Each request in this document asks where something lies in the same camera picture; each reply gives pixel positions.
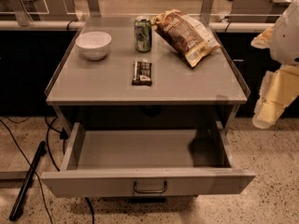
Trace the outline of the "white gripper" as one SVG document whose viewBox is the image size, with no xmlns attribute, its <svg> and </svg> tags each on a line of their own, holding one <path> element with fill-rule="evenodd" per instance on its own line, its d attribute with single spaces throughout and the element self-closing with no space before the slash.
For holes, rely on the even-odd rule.
<svg viewBox="0 0 299 224">
<path fill-rule="evenodd" d="M 270 47 L 271 58 L 282 64 L 299 64 L 299 0 L 293 0 L 277 19 L 250 43 L 256 49 Z M 281 66 L 263 77 L 252 124 L 260 129 L 274 125 L 299 96 L 299 67 Z"/>
</svg>

